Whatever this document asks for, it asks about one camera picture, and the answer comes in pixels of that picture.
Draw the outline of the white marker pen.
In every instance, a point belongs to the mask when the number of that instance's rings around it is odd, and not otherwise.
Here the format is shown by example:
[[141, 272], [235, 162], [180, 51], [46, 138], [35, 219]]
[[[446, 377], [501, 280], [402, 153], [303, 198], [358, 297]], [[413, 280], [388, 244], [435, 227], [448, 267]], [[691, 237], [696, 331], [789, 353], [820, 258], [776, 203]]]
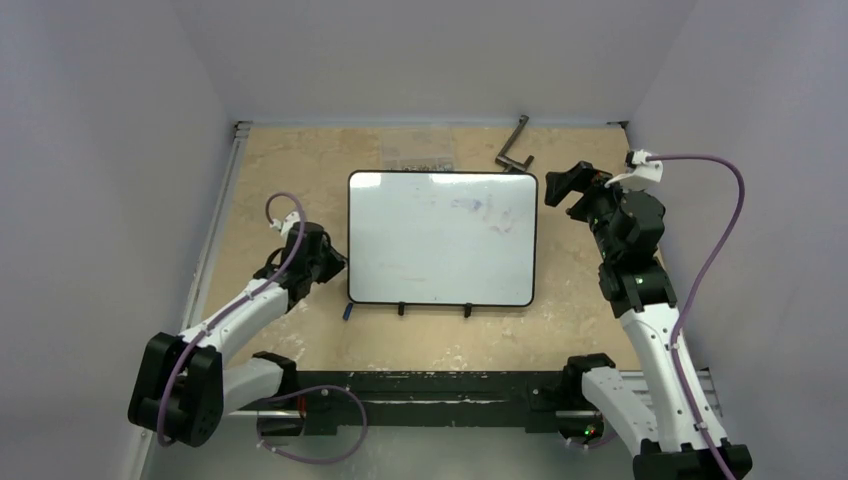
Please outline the white marker pen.
[[342, 319], [344, 321], [348, 321], [350, 319], [353, 307], [354, 307], [354, 304], [352, 302], [349, 302], [347, 304], [347, 306], [345, 307], [345, 310], [344, 310], [343, 315], [342, 315]]

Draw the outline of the white whiteboard black frame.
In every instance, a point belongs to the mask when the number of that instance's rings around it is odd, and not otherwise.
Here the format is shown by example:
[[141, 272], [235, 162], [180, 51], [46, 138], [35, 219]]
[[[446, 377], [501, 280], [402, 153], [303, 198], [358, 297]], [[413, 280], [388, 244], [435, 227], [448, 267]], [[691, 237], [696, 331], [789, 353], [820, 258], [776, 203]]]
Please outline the white whiteboard black frame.
[[348, 297], [362, 304], [526, 307], [539, 181], [528, 173], [357, 170]]

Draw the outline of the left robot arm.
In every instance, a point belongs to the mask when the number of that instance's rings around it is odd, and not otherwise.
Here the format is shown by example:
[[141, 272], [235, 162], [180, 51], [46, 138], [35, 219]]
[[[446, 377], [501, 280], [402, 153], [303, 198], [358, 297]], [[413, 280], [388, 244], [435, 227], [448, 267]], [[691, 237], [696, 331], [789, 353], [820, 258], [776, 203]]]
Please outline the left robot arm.
[[345, 266], [329, 233], [296, 222], [233, 300], [212, 317], [179, 333], [160, 332], [145, 346], [127, 417], [166, 444], [206, 443], [221, 419], [257, 401], [284, 409], [301, 385], [294, 360], [267, 351], [227, 364], [261, 330], [288, 314], [315, 284]]

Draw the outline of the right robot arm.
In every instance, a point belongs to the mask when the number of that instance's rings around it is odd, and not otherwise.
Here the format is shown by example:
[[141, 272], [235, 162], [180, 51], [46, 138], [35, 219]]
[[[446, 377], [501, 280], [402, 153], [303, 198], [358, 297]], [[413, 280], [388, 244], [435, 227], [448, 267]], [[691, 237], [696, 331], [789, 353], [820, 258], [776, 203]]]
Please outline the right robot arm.
[[642, 367], [649, 404], [626, 388], [605, 354], [569, 358], [561, 381], [564, 399], [588, 404], [624, 442], [637, 479], [742, 479], [753, 459], [733, 443], [700, 386], [671, 280], [656, 256], [665, 231], [665, 206], [629, 186], [635, 170], [614, 176], [579, 162], [545, 176], [544, 202], [579, 199], [567, 215], [588, 225], [602, 257], [599, 287]]

